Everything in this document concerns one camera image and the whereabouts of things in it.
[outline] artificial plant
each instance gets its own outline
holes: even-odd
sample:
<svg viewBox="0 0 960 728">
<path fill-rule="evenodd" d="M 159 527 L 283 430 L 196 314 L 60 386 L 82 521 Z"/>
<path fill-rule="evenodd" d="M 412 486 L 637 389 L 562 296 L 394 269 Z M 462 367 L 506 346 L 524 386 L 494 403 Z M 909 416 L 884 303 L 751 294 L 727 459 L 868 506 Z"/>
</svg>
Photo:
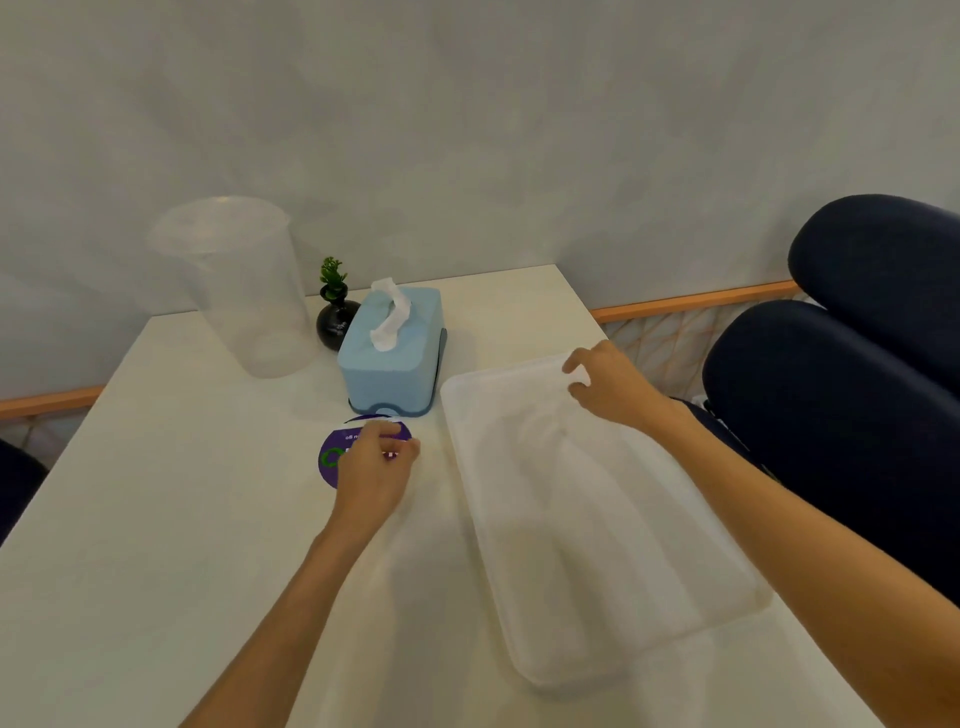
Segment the artificial plant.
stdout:
<svg viewBox="0 0 960 728">
<path fill-rule="evenodd" d="M 320 268 L 320 280 L 324 284 L 324 298 L 328 301 L 336 301 L 347 294 L 347 274 L 340 273 L 340 266 L 344 264 L 343 260 L 337 260 L 332 255 L 324 258 L 324 264 Z"/>
</svg>

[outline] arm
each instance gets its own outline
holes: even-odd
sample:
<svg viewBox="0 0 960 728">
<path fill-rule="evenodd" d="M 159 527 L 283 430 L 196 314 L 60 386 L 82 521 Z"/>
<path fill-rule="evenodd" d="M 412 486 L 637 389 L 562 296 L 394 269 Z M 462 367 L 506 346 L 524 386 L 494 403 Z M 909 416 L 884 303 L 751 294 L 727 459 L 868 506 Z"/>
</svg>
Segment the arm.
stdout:
<svg viewBox="0 0 960 728">
<path fill-rule="evenodd" d="M 960 609 L 793 495 L 659 393 L 609 341 L 578 349 L 593 414 L 646 433 L 689 473 L 750 560 L 887 726 L 960 725 Z"/>
<path fill-rule="evenodd" d="M 333 512 L 273 609 L 180 728 L 281 728 L 353 563 L 403 497 L 420 442 L 368 423 L 340 458 Z M 393 460 L 384 451 L 395 452 Z"/>
</svg>

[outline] hand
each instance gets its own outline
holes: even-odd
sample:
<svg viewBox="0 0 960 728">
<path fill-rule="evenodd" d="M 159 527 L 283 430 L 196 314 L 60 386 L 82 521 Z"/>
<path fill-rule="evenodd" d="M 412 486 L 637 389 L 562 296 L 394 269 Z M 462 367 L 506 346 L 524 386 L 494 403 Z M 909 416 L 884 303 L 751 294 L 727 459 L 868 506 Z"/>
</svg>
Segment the hand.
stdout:
<svg viewBox="0 0 960 728">
<path fill-rule="evenodd" d="M 363 546 L 403 498 L 420 440 L 395 440 L 400 425 L 371 420 L 337 463 L 337 499 L 324 531 L 343 532 Z M 388 458 L 385 452 L 395 452 Z"/>
<path fill-rule="evenodd" d="M 653 435 L 659 425 L 676 416 L 680 403 L 658 392 L 612 342 L 605 339 L 593 349 L 577 349 L 564 363 L 564 372 L 570 374 L 581 364 L 590 386 L 575 382 L 568 390 L 597 417 Z"/>
</svg>

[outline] circular sticker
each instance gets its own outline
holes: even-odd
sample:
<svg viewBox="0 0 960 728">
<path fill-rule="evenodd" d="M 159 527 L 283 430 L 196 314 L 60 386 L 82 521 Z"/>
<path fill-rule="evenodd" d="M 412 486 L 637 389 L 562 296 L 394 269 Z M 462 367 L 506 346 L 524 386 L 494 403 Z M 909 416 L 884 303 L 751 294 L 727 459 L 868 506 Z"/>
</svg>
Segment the circular sticker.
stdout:
<svg viewBox="0 0 960 728">
<path fill-rule="evenodd" d="M 387 420 L 389 422 L 396 422 L 400 425 L 400 432 L 396 435 L 389 435 L 389 437 L 393 437 L 395 440 L 409 440 L 413 437 L 405 423 L 400 420 L 384 417 L 383 415 L 361 415 L 360 417 L 354 417 L 352 420 L 347 420 L 345 425 L 357 422 L 358 420 Z M 356 439 L 360 437 L 361 429 L 363 429 L 362 425 L 357 427 L 339 427 L 326 436 L 324 446 L 320 448 L 317 467 L 320 469 L 320 475 L 324 477 L 324 480 L 334 488 L 337 487 L 337 464 L 340 462 L 341 456 L 347 452 Z M 385 452 L 384 457 L 393 458 L 396 457 L 396 455 L 392 452 Z"/>
</svg>

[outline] orange wall trim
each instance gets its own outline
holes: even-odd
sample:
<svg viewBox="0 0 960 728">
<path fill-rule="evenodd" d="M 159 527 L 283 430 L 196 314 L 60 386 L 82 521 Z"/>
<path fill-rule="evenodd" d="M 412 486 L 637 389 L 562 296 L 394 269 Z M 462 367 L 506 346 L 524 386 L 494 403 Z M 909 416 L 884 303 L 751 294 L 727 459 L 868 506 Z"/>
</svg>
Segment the orange wall trim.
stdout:
<svg viewBox="0 0 960 728">
<path fill-rule="evenodd" d="M 677 313 L 694 308 L 710 308 L 716 305 L 744 303 L 761 299 L 781 298 L 800 292 L 792 280 L 780 280 L 776 283 L 748 285 L 745 288 L 729 288 L 726 291 L 695 293 L 692 296 L 678 296 L 672 299 L 627 303 L 608 308 L 594 308 L 590 313 L 598 324 L 612 321 L 626 321 L 643 316 L 658 316 L 661 313 Z M 50 412 L 89 407 L 100 397 L 103 387 L 85 387 L 69 392 L 54 392 L 49 395 L 22 397 L 19 400 L 0 400 L 0 420 L 12 420 L 17 417 L 34 417 Z"/>
<path fill-rule="evenodd" d="M 100 397 L 103 387 L 85 387 L 69 392 L 54 392 L 36 397 L 21 397 L 19 400 L 0 400 L 0 420 L 17 417 L 33 417 L 48 412 L 89 407 Z"/>
<path fill-rule="evenodd" d="M 694 308 L 712 308 L 716 305 L 782 298 L 792 296 L 795 293 L 800 293 L 799 285 L 792 280 L 779 280 L 776 283 L 748 285 L 744 288 L 728 288 L 725 291 L 694 293 L 691 296 L 677 296 L 672 299 L 594 308 L 590 313 L 593 314 L 597 324 L 609 324 L 613 321 L 659 316 L 661 313 L 678 313 L 679 311 L 690 311 Z"/>
</svg>

